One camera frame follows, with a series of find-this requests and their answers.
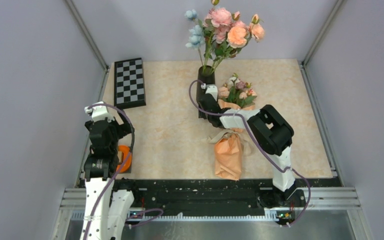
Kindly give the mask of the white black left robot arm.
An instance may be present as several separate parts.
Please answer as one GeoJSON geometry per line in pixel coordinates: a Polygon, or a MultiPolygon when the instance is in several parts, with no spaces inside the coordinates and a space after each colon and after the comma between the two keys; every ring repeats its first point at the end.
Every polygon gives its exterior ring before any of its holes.
{"type": "Polygon", "coordinates": [[[116,240],[122,234],[126,213],[140,202],[140,193],[126,188],[115,195],[115,177],[120,173],[118,143],[132,135],[135,144],[135,129],[125,112],[103,101],[85,107],[91,120],[85,123],[89,132],[89,154],[84,163],[86,202],[82,240],[116,240]]]}

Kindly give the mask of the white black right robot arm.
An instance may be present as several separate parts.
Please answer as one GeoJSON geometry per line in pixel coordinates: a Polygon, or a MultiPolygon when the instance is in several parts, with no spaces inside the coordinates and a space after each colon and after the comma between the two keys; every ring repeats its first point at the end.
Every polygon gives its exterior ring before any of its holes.
{"type": "Polygon", "coordinates": [[[214,84],[199,81],[197,87],[194,105],[198,111],[216,128],[246,130],[274,168],[272,184],[277,188],[273,192],[274,202],[287,206],[296,190],[290,158],[295,134],[291,125],[270,104],[256,110],[222,108],[217,102],[218,88],[214,84]]]}

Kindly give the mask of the orange paper bouquet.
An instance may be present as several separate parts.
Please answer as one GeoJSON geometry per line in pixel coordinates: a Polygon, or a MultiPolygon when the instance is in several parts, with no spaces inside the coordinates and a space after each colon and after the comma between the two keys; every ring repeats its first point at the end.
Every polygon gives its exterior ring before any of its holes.
{"type": "MultiPolygon", "coordinates": [[[[217,89],[217,104],[221,109],[254,110],[257,94],[252,84],[242,81],[236,73],[217,89]]],[[[214,144],[215,175],[222,179],[238,181],[242,175],[242,158],[253,153],[241,128],[228,128],[210,137],[214,144]]]]}

